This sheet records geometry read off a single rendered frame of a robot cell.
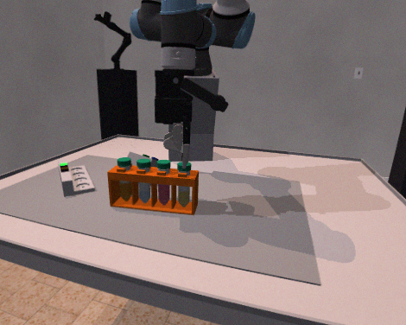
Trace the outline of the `orange test tube rack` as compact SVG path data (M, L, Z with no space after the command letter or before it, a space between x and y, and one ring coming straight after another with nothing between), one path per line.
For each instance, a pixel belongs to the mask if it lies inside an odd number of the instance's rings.
M146 169L138 169L137 166L131 164L130 170L126 171L126 168L115 166L107 172L107 175L111 207L194 215L198 206L198 170L190 170L190 175L187 175L187 173L178 173L177 169L169 168L169 173L166 174L166 171L158 171L158 168L151 167L151 165L149 172L146 172ZM119 181L131 182L132 197L128 201L124 201L120 196ZM139 182L151 183L151 198L147 203L143 203L139 199ZM157 199L157 184L171 185L171 200L165 206ZM182 207L176 200L176 186L192 187L192 202L185 207Z

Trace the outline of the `green round cap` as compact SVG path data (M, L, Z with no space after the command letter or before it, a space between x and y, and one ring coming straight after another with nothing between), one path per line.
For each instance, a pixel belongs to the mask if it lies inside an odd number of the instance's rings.
M150 167L149 159L139 159L136 161L136 166L140 169L146 169Z
M178 162L177 163L177 170L182 171L182 172L190 171L191 170L191 163L188 162L186 168L183 169L182 168L182 162Z
M121 157L117 160L117 165L119 167L127 167L131 165L131 159L129 157Z
M171 167L171 162L169 160L159 160L156 162L158 169L169 169Z

